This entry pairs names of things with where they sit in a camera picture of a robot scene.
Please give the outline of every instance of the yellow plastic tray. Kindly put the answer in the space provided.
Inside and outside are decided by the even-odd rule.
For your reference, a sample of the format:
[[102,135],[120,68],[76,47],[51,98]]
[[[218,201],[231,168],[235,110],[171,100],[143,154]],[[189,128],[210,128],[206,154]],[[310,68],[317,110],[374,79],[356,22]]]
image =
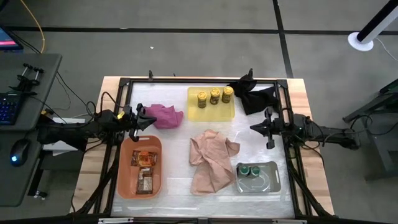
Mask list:
[[[217,105],[210,103],[210,91],[212,88],[219,88],[220,100]],[[224,86],[214,87],[189,87],[187,111],[188,120],[190,121],[231,121],[235,117],[235,103],[234,96],[231,97],[229,103],[223,103],[221,98],[223,96]],[[206,107],[198,107],[198,93],[204,91],[207,94]]]

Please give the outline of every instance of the white stand base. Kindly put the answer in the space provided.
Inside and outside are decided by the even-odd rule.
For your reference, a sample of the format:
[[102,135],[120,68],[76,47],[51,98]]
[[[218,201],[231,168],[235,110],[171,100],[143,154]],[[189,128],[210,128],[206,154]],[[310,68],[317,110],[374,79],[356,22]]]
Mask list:
[[365,51],[370,51],[373,48],[373,40],[370,41],[367,44],[362,44],[358,39],[356,38],[358,36],[359,32],[353,32],[348,36],[348,43],[355,48],[356,50],[360,50],[362,52]]

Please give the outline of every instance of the wooden table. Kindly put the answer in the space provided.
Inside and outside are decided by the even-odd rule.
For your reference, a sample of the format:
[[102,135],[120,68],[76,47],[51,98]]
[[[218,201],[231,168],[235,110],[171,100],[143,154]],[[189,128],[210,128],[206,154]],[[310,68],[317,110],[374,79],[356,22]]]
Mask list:
[[[120,78],[122,77],[104,77],[100,93],[107,91],[114,98],[116,98],[116,95],[118,93]],[[178,78],[181,79],[181,78],[202,78],[202,77],[178,77]],[[287,82],[289,84],[289,94],[290,94],[290,100],[293,112],[304,114],[305,116],[311,116],[311,110],[307,98],[307,92],[305,91],[304,80],[295,78],[295,79],[287,79]],[[127,92],[127,87],[125,86],[121,102],[125,102],[126,92]],[[98,105],[97,111],[99,111],[100,97],[98,98],[97,105]],[[103,110],[106,109],[113,110],[113,108],[114,108],[114,103],[109,98],[104,98]],[[96,143],[89,144],[87,147],[91,147],[95,144]],[[307,142],[307,144],[312,147],[316,146],[314,142]],[[81,206],[91,196],[94,189],[98,186],[98,182],[100,181],[101,168],[103,165],[105,148],[106,148],[105,145],[98,146],[90,150],[90,152],[87,152],[84,156],[83,163],[80,169],[78,182],[76,185],[75,196],[73,198],[73,204],[77,210],[81,208]],[[115,150],[116,147],[113,148],[111,158],[109,161],[109,167],[113,162]],[[312,194],[314,194],[317,200],[322,204],[323,208],[327,212],[333,214],[334,213],[333,206],[331,204],[328,183],[326,180],[325,170],[323,168],[321,158],[316,152],[305,149],[301,149],[301,155],[302,155],[303,167],[304,167],[305,178],[307,181],[308,188],[311,190]],[[298,190],[297,195],[298,195],[300,209],[302,212],[304,212],[305,209],[304,209],[302,193],[300,189],[297,187],[297,185],[296,189]],[[109,191],[108,187],[106,187],[103,193],[103,199],[100,210],[101,212],[103,211],[106,205],[106,200],[108,198],[108,191]]]

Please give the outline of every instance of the gray floor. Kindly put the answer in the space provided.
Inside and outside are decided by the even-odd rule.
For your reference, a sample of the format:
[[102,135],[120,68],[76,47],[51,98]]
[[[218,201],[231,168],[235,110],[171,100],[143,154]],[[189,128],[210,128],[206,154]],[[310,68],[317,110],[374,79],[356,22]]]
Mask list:
[[[360,30],[387,0],[279,0],[288,30]],[[276,29],[271,0],[45,0],[26,1],[43,26]],[[34,26],[18,1],[0,13],[0,24]],[[398,30],[398,21],[387,30]],[[18,32],[37,48],[38,32]],[[105,75],[240,77],[249,68],[255,77],[286,77],[277,34],[144,34],[46,32],[48,53],[60,53],[60,73],[85,101],[96,101]],[[352,49],[344,35],[286,35],[295,78],[306,83],[313,119],[325,126],[347,127],[344,115],[397,78],[398,62],[375,41],[374,49]],[[398,36],[379,37],[398,55]],[[84,113],[72,97],[63,116]],[[55,83],[47,102],[65,107],[67,98]],[[335,213],[343,218],[397,223],[398,179],[367,183],[369,149],[322,149]],[[64,173],[54,173],[54,179]],[[76,174],[68,181],[44,181],[51,195],[27,198],[21,208],[1,208],[0,217],[61,215],[69,210]],[[13,212],[24,211],[18,215]]]

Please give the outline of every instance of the pink cloth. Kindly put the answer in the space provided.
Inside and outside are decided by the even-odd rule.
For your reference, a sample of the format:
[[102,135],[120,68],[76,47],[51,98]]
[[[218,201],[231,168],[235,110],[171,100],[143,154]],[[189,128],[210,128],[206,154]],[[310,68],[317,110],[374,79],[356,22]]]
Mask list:
[[146,107],[146,115],[157,118],[154,123],[157,129],[169,129],[180,126],[184,113],[182,111],[175,112],[174,106],[169,108],[163,105],[151,105]]
[[231,142],[222,134],[207,130],[191,138],[189,162],[198,166],[193,176],[191,193],[215,193],[235,181],[230,161],[239,152],[240,144]]

